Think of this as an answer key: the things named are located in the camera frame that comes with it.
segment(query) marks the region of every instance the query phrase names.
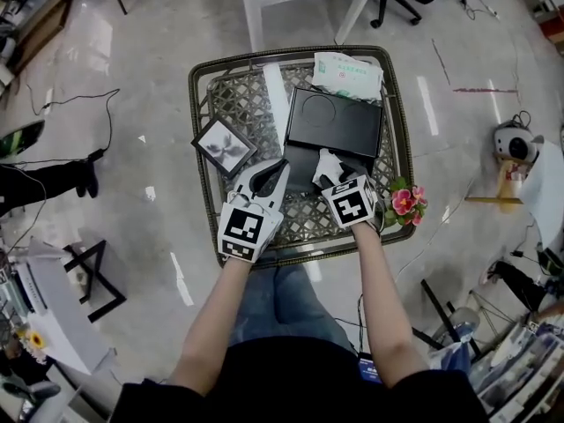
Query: desk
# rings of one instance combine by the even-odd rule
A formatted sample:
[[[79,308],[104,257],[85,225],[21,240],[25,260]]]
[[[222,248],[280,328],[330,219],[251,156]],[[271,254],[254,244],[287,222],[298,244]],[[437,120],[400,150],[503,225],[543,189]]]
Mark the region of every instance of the desk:
[[[295,86],[309,89],[313,77],[314,53],[338,51],[364,61],[378,64],[383,69],[384,121],[380,157],[375,162],[372,176],[384,198],[390,197],[390,185],[398,176],[413,183],[412,155],[396,74],[390,56],[379,47],[325,46],[288,48],[233,56],[202,63],[189,74],[189,99],[194,136],[215,115],[220,115],[239,130],[257,147],[256,154],[246,166],[262,160],[280,158],[279,126],[287,115],[280,108],[287,106]],[[279,68],[280,91],[275,94],[276,79],[265,73],[266,64]],[[210,171],[205,158],[197,152],[197,166],[204,192],[204,203],[211,231],[211,240],[217,251],[217,234],[221,205],[226,193],[237,181],[237,175],[228,180]],[[283,266],[341,256],[356,251],[350,230],[340,229],[330,215],[323,198],[313,193],[287,190],[280,209],[285,219],[272,244],[256,263],[256,268]],[[406,240],[415,227],[393,226],[382,232],[382,243]]]

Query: tiled floor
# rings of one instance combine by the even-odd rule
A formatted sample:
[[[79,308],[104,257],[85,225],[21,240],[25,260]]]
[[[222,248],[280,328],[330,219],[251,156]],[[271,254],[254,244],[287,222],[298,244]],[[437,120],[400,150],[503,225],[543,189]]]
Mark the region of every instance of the tiled floor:
[[[123,1],[128,16],[115,0],[76,0],[65,30],[30,64],[19,88],[12,87],[2,121],[8,130],[34,119],[25,81],[33,88],[36,107],[49,88],[55,100],[121,88],[110,102],[114,137],[98,167],[100,196],[79,199],[69,192],[48,201],[32,233],[60,246],[80,239],[86,244],[108,240],[104,271],[128,297],[98,323],[117,348],[121,367],[115,373],[122,381],[144,376],[160,380],[173,368],[186,330],[219,272],[189,145],[187,76],[197,63],[246,53],[249,39],[242,0]],[[493,128],[526,109],[535,134],[560,142],[562,60],[522,0],[484,1],[500,20],[482,12],[470,20],[457,0],[436,0],[420,7],[423,21],[410,26],[404,11],[390,2],[378,30],[368,24],[377,14],[376,3],[370,2],[348,40],[390,52],[416,180],[427,189],[429,210],[416,234],[386,248],[412,324],[420,330],[438,326],[423,298],[422,278],[429,278],[440,299],[465,302],[479,274],[505,246],[518,244],[531,221],[522,210],[502,215],[493,206],[460,204],[472,181],[471,191],[495,181]],[[267,8],[268,48],[331,44],[350,2],[302,0]],[[481,7],[479,0],[469,3]],[[453,92],[516,86],[518,96]],[[424,99],[430,101],[427,107]],[[104,100],[53,108],[46,119],[40,142],[22,160],[83,157],[108,141]],[[149,187],[154,197],[147,193]],[[8,241],[22,233],[38,208],[30,205],[25,215],[9,221]],[[530,231],[528,246],[535,238]],[[191,307],[176,288],[171,253],[194,300]],[[538,275],[534,264],[522,260],[519,266]],[[314,286],[321,301],[334,316],[354,321],[360,294],[357,256],[320,262],[320,269],[321,280]],[[514,306],[510,294],[504,296],[500,301]],[[357,340],[356,329],[346,329]],[[119,387],[111,377],[100,380],[107,386],[95,387],[91,379],[92,393],[111,407]]]

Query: black shirt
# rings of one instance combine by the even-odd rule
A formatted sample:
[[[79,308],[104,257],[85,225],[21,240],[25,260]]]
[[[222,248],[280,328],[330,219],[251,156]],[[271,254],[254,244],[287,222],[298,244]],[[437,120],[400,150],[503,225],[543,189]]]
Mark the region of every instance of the black shirt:
[[[462,372],[423,371],[387,389],[363,381],[357,357],[341,346],[299,337],[259,338],[229,348],[207,397],[185,387],[125,384],[111,421],[200,421],[216,414],[487,422]]]

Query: picture frame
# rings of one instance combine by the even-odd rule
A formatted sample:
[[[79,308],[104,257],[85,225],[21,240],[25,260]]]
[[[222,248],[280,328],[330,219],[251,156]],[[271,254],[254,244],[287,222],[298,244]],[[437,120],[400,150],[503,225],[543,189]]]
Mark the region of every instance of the picture frame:
[[[256,153],[256,147],[220,116],[214,116],[191,144],[227,179]]]

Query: yellow flower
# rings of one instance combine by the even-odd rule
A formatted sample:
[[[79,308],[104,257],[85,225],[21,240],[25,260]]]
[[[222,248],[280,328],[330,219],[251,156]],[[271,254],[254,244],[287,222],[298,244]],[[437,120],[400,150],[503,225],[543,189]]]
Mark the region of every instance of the yellow flower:
[[[28,335],[29,341],[34,348],[43,349],[45,347],[45,340],[43,340],[43,337],[39,334],[39,332],[30,330]]]

